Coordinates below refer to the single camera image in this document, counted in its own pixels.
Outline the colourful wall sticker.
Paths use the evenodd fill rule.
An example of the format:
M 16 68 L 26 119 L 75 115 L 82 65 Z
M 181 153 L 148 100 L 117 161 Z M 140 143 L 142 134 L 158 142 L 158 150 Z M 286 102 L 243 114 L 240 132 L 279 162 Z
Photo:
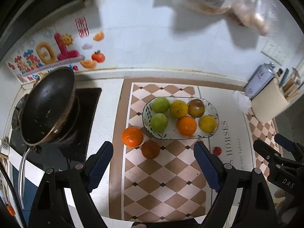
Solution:
M 84 17 L 68 17 L 35 32 L 5 61 L 20 84 L 42 78 L 55 68 L 73 72 L 101 68 L 106 61 L 105 33 Z

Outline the small green apple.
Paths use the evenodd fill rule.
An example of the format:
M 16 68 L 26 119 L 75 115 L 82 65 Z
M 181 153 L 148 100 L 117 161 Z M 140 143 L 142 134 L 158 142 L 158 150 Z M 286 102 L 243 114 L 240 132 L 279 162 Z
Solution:
M 163 133 L 168 125 L 168 118 L 163 113 L 156 113 L 150 121 L 151 129 L 155 132 Z

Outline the checkered counter mat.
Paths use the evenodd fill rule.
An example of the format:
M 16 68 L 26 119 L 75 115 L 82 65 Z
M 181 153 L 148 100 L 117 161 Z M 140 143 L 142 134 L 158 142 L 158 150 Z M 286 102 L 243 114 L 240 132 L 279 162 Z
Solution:
M 153 137 L 142 122 L 144 106 L 157 97 L 174 97 L 189 101 L 203 98 L 214 105 L 219 116 L 216 133 L 203 139 L 213 151 L 220 147 L 223 162 L 237 169 L 261 169 L 268 176 L 266 160 L 253 151 L 253 141 L 262 139 L 277 151 L 278 129 L 274 120 L 260 123 L 252 112 L 242 113 L 232 98 L 234 88 L 228 85 L 203 85 L 193 81 L 169 79 L 126 79 L 113 133 L 114 155 L 109 177 L 109 216 L 112 219 L 137 222 L 179 221 L 205 215 L 216 193 L 207 184 L 194 158 L 194 139 L 162 140 Z M 136 127 L 143 134 L 142 144 L 135 148 L 122 142 L 122 133 Z M 142 145 L 152 140 L 160 147 L 159 155 L 146 159 Z

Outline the oval floral ceramic plate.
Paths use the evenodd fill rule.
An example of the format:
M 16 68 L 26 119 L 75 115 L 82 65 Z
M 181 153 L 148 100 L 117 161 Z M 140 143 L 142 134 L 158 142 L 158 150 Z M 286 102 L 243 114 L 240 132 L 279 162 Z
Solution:
M 144 106 L 142 111 L 142 122 L 144 128 L 146 128 L 147 131 L 157 139 L 162 139 L 162 140 L 207 139 L 209 137 L 212 137 L 218 129 L 219 116 L 216 108 L 209 101 L 203 98 L 198 98 L 198 100 L 202 101 L 205 106 L 205 112 L 202 117 L 209 115 L 215 118 L 216 127 L 212 132 L 206 133 L 203 132 L 199 127 L 197 127 L 193 135 L 190 136 L 181 135 L 176 129 L 177 119 L 171 116 L 169 110 L 167 110 L 164 113 L 168 119 L 168 124 L 166 129 L 162 133 L 156 132 L 151 128 L 151 118 L 156 114 L 156 112 L 153 110 L 153 103 L 155 100 L 156 98 L 152 99 Z

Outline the red cherry tomato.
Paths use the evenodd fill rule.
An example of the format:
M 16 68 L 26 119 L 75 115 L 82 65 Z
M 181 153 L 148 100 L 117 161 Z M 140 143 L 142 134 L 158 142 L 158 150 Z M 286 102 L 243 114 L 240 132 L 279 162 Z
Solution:
M 214 147 L 213 148 L 213 154 L 214 155 L 220 156 L 221 153 L 222 153 L 222 149 L 220 147 Z

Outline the orange on plate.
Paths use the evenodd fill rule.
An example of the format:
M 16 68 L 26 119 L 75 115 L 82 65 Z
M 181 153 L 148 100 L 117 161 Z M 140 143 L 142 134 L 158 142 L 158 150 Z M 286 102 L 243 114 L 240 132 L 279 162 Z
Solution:
M 178 120 L 176 124 L 176 129 L 181 135 L 191 136 L 195 133 L 197 129 L 197 123 L 194 118 L 190 116 L 184 116 Z

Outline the wooden chopsticks bundle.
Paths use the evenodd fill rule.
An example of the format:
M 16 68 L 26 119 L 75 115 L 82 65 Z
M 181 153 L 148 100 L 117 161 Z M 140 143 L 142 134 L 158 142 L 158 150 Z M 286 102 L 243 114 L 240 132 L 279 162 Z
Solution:
M 290 73 L 289 69 L 287 68 L 285 72 L 283 72 L 279 83 L 280 94 L 283 95 L 286 101 L 290 102 L 298 94 L 300 87 L 301 77 L 298 70 L 293 67 Z

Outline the brownish red apple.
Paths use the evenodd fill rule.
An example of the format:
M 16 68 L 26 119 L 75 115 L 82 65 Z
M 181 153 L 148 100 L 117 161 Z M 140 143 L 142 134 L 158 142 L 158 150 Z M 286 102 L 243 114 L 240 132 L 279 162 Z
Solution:
M 188 114 L 194 118 L 202 117 L 205 113 L 205 105 L 200 99 L 193 99 L 188 102 Z

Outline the white crumpled tissue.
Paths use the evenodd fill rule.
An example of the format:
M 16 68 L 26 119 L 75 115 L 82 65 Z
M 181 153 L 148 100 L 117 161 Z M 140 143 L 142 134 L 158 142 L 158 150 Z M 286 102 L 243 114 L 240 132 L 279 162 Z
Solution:
M 233 100 L 235 101 L 236 106 L 238 109 L 244 113 L 247 114 L 249 110 L 251 109 L 251 100 L 249 97 L 244 95 L 243 92 L 240 91 L 234 91 L 233 92 Z

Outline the range hood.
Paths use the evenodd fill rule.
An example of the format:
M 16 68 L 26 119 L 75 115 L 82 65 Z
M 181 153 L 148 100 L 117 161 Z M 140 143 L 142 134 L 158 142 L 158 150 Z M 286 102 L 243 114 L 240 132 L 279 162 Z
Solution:
M 1 0 L 1 59 L 35 24 L 54 13 L 74 12 L 85 0 Z

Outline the white wall socket strip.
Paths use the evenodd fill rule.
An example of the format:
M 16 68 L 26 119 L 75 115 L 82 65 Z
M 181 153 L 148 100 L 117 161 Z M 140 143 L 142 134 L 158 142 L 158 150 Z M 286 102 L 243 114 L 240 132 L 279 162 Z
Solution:
M 270 38 L 267 39 L 261 52 L 281 66 L 283 66 L 288 59 L 288 54 Z

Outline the plastic bag with pink contents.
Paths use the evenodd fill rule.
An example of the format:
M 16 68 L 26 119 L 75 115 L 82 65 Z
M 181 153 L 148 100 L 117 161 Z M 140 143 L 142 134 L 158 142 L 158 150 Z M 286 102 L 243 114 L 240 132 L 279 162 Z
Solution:
M 229 0 L 229 3 L 245 27 L 265 37 L 277 32 L 280 22 L 275 0 Z

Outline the dark frying pan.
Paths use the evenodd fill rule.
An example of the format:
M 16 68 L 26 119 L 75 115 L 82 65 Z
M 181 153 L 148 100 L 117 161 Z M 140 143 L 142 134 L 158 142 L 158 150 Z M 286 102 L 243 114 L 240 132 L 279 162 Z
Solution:
M 31 92 L 20 99 L 12 119 L 10 146 L 21 155 L 17 193 L 24 208 L 26 162 L 63 169 L 62 153 L 56 146 L 71 131 L 79 113 L 74 72 L 60 67 L 39 80 Z

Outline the bright orange tangerine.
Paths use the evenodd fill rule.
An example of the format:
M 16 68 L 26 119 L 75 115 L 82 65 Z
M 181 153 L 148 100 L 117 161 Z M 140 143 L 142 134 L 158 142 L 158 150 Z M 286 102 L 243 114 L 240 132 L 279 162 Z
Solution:
M 129 127 L 122 133 L 122 142 L 130 148 L 138 147 L 142 144 L 143 134 L 136 127 Z

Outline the yellow lemon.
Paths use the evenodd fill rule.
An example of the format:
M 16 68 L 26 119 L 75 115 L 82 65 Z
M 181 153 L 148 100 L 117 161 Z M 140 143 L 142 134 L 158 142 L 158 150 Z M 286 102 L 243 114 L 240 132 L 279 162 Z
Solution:
M 213 116 L 207 115 L 199 120 L 199 128 L 205 133 L 212 133 L 216 127 L 217 122 Z
M 175 100 L 170 108 L 170 114 L 175 119 L 180 119 L 188 114 L 188 106 L 182 100 Z

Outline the silver spray can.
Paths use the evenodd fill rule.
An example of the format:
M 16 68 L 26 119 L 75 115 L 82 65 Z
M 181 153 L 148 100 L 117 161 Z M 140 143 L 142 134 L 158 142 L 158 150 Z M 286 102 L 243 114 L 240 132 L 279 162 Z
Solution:
M 274 78 L 274 75 L 274 63 L 259 65 L 244 89 L 245 95 L 252 100 Z

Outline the cream utensil holder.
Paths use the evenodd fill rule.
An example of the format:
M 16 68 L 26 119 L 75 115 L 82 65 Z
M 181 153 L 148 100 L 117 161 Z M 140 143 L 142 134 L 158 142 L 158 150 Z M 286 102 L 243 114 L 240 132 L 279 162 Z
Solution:
M 284 97 L 276 78 L 270 81 L 251 101 L 254 116 L 263 124 L 283 112 L 289 104 L 290 102 Z

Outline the dark orange fruit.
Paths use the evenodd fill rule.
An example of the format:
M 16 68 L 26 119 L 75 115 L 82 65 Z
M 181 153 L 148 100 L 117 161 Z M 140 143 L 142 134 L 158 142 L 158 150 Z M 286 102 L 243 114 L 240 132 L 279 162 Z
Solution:
M 155 159 L 160 153 L 159 145 L 152 141 L 146 141 L 141 147 L 142 155 L 149 160 Z

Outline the yellow lemon on plate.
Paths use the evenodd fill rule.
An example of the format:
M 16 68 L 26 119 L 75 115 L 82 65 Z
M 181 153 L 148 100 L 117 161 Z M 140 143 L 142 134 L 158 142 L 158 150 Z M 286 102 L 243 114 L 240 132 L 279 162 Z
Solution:
M 175 119 L 180 119 L 188 114 L 188 106 L 182 100 L 175 100 L 170 108 L 170 114 Z

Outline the black induction cooktop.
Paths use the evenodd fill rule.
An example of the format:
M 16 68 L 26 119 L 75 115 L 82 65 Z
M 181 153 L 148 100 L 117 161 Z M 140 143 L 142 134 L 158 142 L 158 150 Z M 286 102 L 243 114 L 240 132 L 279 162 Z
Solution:
M 65 171 L 86 161 L 89 137 L 101 88 L 76 89 L 76 101 L 62 131 L 30 151 L 27 160 L 45 171 Z

